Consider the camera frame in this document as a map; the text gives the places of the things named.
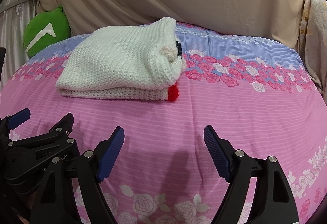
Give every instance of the white check mark on pillow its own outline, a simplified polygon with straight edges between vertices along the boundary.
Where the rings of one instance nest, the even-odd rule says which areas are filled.
[[[53,30],[52,24],[49,23],[47,24],[44,29],[42,29],[33,39],[32,41],[29,43],[29,45],[27,46],[26,51],[28,52],[29,49],[40,39],[42,38],[45,34],[50,34],[52,37],[56,37],[56,34]]]

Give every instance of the silver screw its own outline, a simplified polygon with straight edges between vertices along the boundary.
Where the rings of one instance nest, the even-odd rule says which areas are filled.
[[[238,157],[242,157],[242,156],[244,156],[244,152],[243,152],[242,150],[236,150],[236,151],[235,151],[235,154],[236,154],[236,156],[238,156]]]
[[[275,158],[274,156],[270,156],[270,157],[269,157],[269,160],[270,160],[271,162],[276,162],[276,161],[277,161],[277,158]]]
[[[93,156],[93,152],[92,151],[86,151],[85,153],[84,153],[84,157],[86,157],[86,158],[90,158],[90,157],[92,157]]]
[[[60,161],[60,158],[58,158],[58,157],[54,157],[52,159],[52,163],[54,163],[54,164],[57,164],[59,161]]]

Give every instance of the white curtain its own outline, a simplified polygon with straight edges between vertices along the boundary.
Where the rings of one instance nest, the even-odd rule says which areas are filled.
[[[3,0],[0,8],[18,0]],[[25,27],[35,15],[35,2],[27,1],[0,14],[0,47],[6,48],[0,89],[29,58],[22,39]]]

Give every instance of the white knitted fabric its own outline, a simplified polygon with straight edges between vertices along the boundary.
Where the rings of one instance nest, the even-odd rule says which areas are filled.
[[[167,99],[186,63],[178,55],[172,18],[146,26],[96,30],[72,52],[56,83],[69,97]]]

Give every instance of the red knitted patch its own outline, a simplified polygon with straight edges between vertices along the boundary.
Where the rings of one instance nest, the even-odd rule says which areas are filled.
[[[175,101],[178,97],[178,88],[177,83],[175,83],[173,86],[168,88],[168,101]]]

